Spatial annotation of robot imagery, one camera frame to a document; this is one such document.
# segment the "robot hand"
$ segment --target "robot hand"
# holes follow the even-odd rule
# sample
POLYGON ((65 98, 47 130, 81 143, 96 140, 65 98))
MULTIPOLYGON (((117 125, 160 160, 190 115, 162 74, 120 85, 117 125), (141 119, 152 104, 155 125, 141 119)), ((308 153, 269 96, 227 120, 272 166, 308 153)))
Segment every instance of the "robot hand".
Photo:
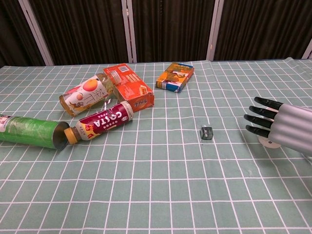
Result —
POLYGON ((250 106, 249 110, 264 118, 244 115, 252 123, 269 128, 269 130, 246 125, 249 132, 266 137, 293 150, 312 155, 312 110, 304 107, 288 105, 278 101, 255 97, 255 102, 271 107, 278 112, 250 106))

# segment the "juice bottle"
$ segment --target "juice bottle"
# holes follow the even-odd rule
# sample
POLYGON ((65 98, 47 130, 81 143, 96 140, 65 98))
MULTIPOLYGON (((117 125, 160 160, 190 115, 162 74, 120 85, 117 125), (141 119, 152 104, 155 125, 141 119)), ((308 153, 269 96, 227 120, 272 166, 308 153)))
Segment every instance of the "juice bottle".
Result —
POLYGON ((133 118, 131 105, 122 101, 112 108, 80 119, 75 127, 64 130, 70 144, 79 140, 91 140, 103 132, 122 125, 133 118))
POLYGON ((120 81, 119 76, 114 74, 99 73, 59 96, 59 101, 65 111, 74 117, 107 98, 120 81))

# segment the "pencil sharpener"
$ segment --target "pencil sharpener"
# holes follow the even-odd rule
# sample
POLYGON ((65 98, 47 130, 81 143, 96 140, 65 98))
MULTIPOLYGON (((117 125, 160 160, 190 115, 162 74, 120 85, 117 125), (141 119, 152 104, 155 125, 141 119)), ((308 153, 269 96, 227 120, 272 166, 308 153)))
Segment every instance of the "pencil sharpener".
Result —
POLYGON ((214 136, 214 133, 213 133, 212 127, 208 127, 206 125, 201 126, 200 137, 203 140, 211 140, 213 138, 213 136, 214 136))

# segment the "cardboard box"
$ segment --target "cardboard box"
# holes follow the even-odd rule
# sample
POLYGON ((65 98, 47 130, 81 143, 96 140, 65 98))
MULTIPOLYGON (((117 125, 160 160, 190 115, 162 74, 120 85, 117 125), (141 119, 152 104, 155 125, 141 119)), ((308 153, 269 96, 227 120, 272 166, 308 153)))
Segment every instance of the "cardboard box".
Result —
POLYGON ((140 77, 125 64, 104 68, 105 74, 111 74, 119 80, 115 85, 114 95, 118 101, 127 101, 134 112, 154 105, 154 93, 140 77))
POLYGON ((193 66, 173 62, 160 75, 156 87, 180 93, 193 72, 193 66))

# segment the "table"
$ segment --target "table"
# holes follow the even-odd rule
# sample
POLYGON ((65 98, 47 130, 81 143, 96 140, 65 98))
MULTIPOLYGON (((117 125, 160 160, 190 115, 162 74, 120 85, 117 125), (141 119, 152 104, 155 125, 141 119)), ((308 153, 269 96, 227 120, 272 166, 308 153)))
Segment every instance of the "table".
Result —
MULTIPOLYGON (((169 63, 129 64, 155 106, 92 141, 61 152, 0 142, 0 232, 312 233, 311 156, 264 148, 243 118, 255 96, 312 107, 312 60, 187 64, 179 94, 154 85, 169 63)), ((5 66, 0 113, 74 126, 103 103, 71 118, 59 95, 107 66, 5 66)))

